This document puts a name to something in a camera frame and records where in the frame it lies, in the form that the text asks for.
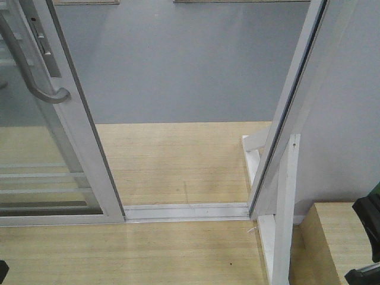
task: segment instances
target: white wall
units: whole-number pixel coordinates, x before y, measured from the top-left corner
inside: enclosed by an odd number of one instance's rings
[[[380,180],[379,15],[379,1],[359,1],[302,130],[296,214]]]

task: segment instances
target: sliding glass door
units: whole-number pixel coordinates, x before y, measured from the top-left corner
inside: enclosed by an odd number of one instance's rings
[[[51,1],[0,1],[0,225],[123,222]]]

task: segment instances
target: black object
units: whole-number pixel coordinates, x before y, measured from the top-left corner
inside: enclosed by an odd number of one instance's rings
[[[349,285],[380,285],[380,263],[352,269],[345,276]]]
[[[0,260],[0,284],[4,281],[5,276],[7,276],[9,266],[5,263],[4,260]]]
[[[372,261],[380,261],[380,195],[358,199],[352,206],[360,218],[372,247]]]

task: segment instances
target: white door frame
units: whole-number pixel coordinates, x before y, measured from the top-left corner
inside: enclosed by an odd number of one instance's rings
[[[267,139],[265,160],[258,166],[249,205],[251,218],[258,220],[270,285],[289,283],[292,228],[302,221],[294,216],[302,129],[357,3],[312,0]]]
[[[70,57],[67,43],[63,37],[58,18],[55,14],[52,1],[33,0],[39,14],[41,24],[45,30],[49,44],[54,52],[62,78],[50,78],[43,69],[50,83],[56,89],[66,88],[71,97],[59,104],[54,104],[55,111],[61,121],[67,137],[78,157],[79,162],[98,200],[103,214],[96,215],[69,215],[69,216],[27,216],[27,217],[0,217],[0,226],[26,226],[40,224],[81,224],[81,223],[123,223],[124,209],[116,192],[115,184],[110,173],[99,136],[92,121],[83,90],[80,86],[74,64]],[[20,4],[15,0],[8,0],[7,9],[18,15],[19,25],[25,25],[22,38],[30,41],[33,37],[26,24],[25,15]],[[31,49],[37,50],[36,43]],[[35,60],[45,66],[40,53]]]

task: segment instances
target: door frame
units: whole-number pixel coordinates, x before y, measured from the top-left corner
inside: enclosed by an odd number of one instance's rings
[[[259,215],[276,213],[280,160],[289,137],[299,133],[299,130],[294,129],[295,123],[300,116],[307,113],[303,106],[305,97],[296,96],[296,93],[329,3],[330,0],[311,0],[306,14],[249,194],[249,215],[253,220]]]
[[[92,120],[84,92],[81,87],[73,60],[68,50],[62,29],[59,25],[52,0],[32,0],[39,14],[41,24],[49,39],[62,78],[50,78],[54,87],[64,87],[71,97],[54,109],[64,128],[64,131],[77,155],[86,174],[93,193],[98,200],[103,214],[67,215],[67,216],[21,216],[0,217],[0,226],[28,226],[43,224],[89,224],[89,223],[124,223],[124,209],[116,190],[115,182],[106,160],[105,152],[100,143],[95,124]],[[8,0],[8,9],[17,15],[18,25],[24,25],[22,34],[25,39],[32,39],[29,25],[18,1]],[[35,58],[45,66],[40,53]]]

